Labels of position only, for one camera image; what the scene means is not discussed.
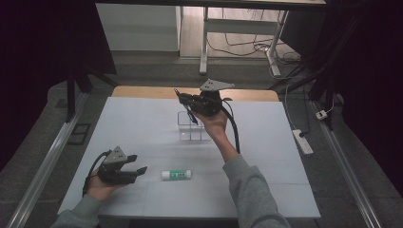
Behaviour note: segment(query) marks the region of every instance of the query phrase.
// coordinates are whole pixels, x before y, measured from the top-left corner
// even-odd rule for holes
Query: power adapter
[[[327,114],[324,110],[321,110],[319,112],[317,112],[317,118],[320,120],[323,120],[327,117]]]

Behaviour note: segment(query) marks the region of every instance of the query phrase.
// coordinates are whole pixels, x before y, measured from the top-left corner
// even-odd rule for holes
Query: glue stick
[[[192,177],[192,172],[187,170],[169,170],[163,171],[161,176],[163,177],[163,181],[183,181],[190,180]]]

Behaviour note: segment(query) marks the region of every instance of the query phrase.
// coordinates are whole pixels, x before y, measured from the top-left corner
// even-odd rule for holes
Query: wooden floor
[[[263,21],[277,21],[277,10],[263,10],[263,9],[222,9],[210,8],[208,11],[209,18],[227,18],[239,20],[263,20]],[[181,32],[181,57],[196,57],[201,56],[202,48],[202,28],[203,28],[203,8],[184,7],[182,19],[182,32]],[[242,58],[262,58],[266,56],[263,51],[257,51],[253,54],[255,48],[253,44],[236,45],[239,43],[251,43],[255,41],[259,44],[270,44],[273,36],[269,35],[251,35],[251,34],[225,34],[225,33],[208,33],[207,40],[211,47],[208,47],[208,57],[242,57]],[[220,49],[234,54],[217,51]],[[277,46],[278,55],[282,56],[285,52],[293,51],[286,45]]]

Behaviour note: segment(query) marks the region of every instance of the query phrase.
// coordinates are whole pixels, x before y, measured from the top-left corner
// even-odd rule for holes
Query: gray sweatshirt
[[[240,228],[290,227],[277,209],[266,179],[256,166],[250,167],[242,155],[238,155],[223,167],[229,179],[229,191],[237,206]],[[52,228],[96,227],[98,211],[102,203],[85,195],[73,210],[60,214]]]

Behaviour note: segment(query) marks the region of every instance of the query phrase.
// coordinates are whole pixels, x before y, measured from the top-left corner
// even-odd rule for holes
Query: green label
[[[187,180],[186,170],[169,171],[169,179],[172,181]]]

